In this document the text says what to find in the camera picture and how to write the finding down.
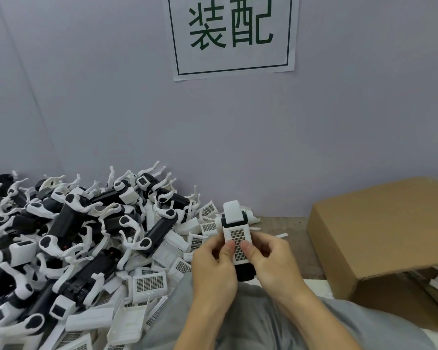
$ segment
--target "wooden surface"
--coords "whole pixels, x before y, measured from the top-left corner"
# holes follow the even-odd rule
[[[270,235],[289,234],[286,240],[297,259],[304,279],[326,279],[316,255],[310,236],[306,232],[308,218],[262,217],[261,222],[251,227],[261,227],[261,232]]]

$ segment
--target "person's left hand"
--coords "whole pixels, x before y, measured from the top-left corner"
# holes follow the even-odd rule
[[[232,258],[233,240],[224,242],[221,233],[211,237],[193,252],[193,302],[216,313],[225,313],[237,293],[237,274]]]

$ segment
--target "gray pants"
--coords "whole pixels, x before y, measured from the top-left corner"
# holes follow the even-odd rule
[[[134,350],[171,350],[185,324],[193,300],[188,273],[163,306],[158,318]],[[397,316],[352,302],[321,299],[364,350],[435,350],[426,334]],[[258,286],[239,282],[239,289],[216,338],[217,350],[304,350],[295,326]]]

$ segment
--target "white paper sign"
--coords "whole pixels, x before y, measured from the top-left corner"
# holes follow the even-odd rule
[[[174,80],[293,71],[299,0],[163,0]]]

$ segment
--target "cardboard box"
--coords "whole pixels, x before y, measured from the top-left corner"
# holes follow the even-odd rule
[[[438,329],[438,303],[403,271],[438,265],[438,179],[316,203],[307,227],[334,297]]]

